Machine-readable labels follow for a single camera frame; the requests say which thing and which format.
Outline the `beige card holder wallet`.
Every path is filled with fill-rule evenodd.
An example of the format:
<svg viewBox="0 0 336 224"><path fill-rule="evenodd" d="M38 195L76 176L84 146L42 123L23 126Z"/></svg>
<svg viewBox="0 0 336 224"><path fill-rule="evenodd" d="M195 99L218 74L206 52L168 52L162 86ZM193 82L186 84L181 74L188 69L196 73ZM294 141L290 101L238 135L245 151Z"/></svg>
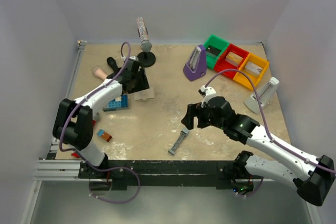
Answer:
<svg viewBox="0 0 336 224"><path fill-rule="evenodd" d="M154 99L154 89L153 88L149 88L146 90L142 90L142 91L138 91L136 93L134 93L134 99L136 101L146 101L149 99Z"/></svg>

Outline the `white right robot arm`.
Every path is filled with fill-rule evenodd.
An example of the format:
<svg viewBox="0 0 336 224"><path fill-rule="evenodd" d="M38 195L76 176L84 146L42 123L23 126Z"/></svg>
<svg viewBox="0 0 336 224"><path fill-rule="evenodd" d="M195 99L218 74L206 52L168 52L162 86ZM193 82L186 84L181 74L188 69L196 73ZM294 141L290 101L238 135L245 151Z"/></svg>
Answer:
<svg viewBox="0 0 336 224"><path fill-rule="evenodd" d="M290 178L302 199L315 206L323 205L335 181L332 158L303 152L267 133L258 121L236 113L223 97L211 98L206 103L189 104L181 122L188 130L192 130L195 118L198 120L198 128L216 127L231 140L272 157L275 160L272 166L276 170L284 170L282 177Z"/></svg>

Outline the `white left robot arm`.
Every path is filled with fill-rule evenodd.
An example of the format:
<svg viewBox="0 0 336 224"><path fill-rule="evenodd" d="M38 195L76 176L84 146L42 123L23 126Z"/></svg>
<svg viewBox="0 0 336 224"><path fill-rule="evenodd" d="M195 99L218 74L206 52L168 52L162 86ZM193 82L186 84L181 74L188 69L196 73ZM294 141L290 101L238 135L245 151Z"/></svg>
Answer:
<svg viewBox="0 0 336 224"><path fill-rule="evenodd" d="M128 60L117 67L117 73L108 76L99 86L75 100L63 99L57 111L52 135L77 151L91 163L90 171L98 178L108 174L107 155L92 140L93 116L104 106L123 94L149 88L145 69L140 62Z"/></svg>

